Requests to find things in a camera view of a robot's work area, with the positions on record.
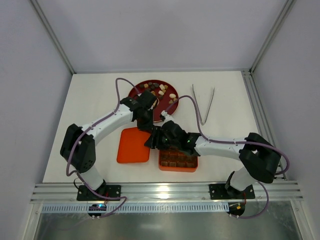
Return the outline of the orange box lid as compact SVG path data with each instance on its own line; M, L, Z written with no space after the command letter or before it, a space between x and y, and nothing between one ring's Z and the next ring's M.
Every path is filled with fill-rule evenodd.
M146 163L150 148L145 146L145 142L150 136L150 133L140 131L137 127L124 129L120 135L116 161L119 164Z

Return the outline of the silver metal tongs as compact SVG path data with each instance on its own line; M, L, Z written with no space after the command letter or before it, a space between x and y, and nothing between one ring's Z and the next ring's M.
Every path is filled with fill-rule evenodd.
M204 126L209 118L209 114L215 96L215 88L211 87L209 94L205 95L204 97L201 97L200 94L197 94L195 85L192 84L191 93L197 107L199 122L202 126Z

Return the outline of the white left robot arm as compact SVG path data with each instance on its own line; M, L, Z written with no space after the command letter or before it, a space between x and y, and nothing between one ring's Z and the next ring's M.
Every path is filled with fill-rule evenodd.
M70 125L60 149L60 155L66 160L66 175L76 174L89 193L98 199L120 200L120 196L107 195L107 184L95 167L96 146L113 131L130 122L137 122L141 131L150 131L157 101L155 95L144 91L135 98L118 99L114 110L95 121L83 126Z

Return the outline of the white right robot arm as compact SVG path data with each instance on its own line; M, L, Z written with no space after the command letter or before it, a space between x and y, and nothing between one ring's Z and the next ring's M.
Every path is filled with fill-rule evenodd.
M144 131L150 137L144 145L150 149L169 150L189 157L215 156L242 163L233 171L224 188L231 198L241 196L248 186L256 183L271 184L276 175L281 154L257 133L235 140L214 140L197 132L186 132L172 120L162 126L148 126Z

